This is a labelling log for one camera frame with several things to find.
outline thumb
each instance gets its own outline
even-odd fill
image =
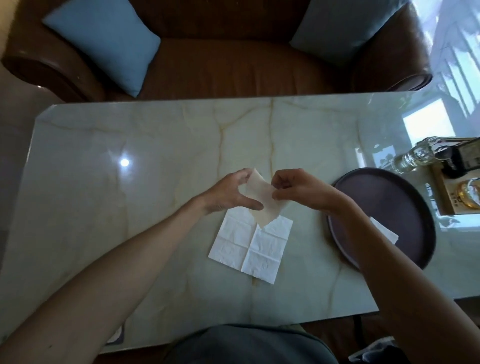
[[[295,193],[296,190],[294,187],[290,188],[281,188],[279,190],[275,190],[272,193],[272,198],[274,200],[295,200]]]
[[[260,210],[263,210],[264,208],[261,202],[254,200],[252,198],[248,198],[247,196],[244,196],[242,194],[240,194],[240,196],[238,197],[237,204],[239,206],[249,208],[250,210],[260,211]]]

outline sofa armrest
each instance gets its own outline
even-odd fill
[[[353,92],[419,90],[431,80],[424,35],[411,3],[388,20],[352,64]]]
[[[39,19],[19,15],[2,57],[5,68],[23,81],[48,88],[65,102],[104,101],[104,87],[80,52]]]

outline finger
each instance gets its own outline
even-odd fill
[[[297,175],[298,170],[278,170],[272,178],[272,186],[275,188],[282,188],[285,184],[293,186],[293,181]]]
[[[247,183],[253,172],[252,168],[244,168],[233,173],[233,178],[238,182],[239,185]]]
[[[295,187],[283,188],[280,190],[275,190],[272,193],[272,198],[274,200],[292,200],[296,201],[297,198],[297,189]]]
[[[264,206],[260,201],[254,200],[252,198],[248,198],[247,196],[244,196],[240,193],[237,197],[237,205],[249,208],[250,210],[257,210],[257,211],[263,210],[264,208]]]

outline left hand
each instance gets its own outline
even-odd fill
[[[206,212],[209,214],[237,206],[247,207],[251,210],[263,209],[262,203],[239,192],[239,186],[248,181],[252,172],[251,168],[244,168],[235,173],[227,174],[200,194],[198,197],[203,200]]]

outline forearm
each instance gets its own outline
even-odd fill
[[[392,334],[413,363],[470,363],[480,331],[354,203],[339,214],[354,255]]]
[[[0,347],[0,362],[87,363],[146,296],[179,241],[205,214],[193,199],[100,257]]]

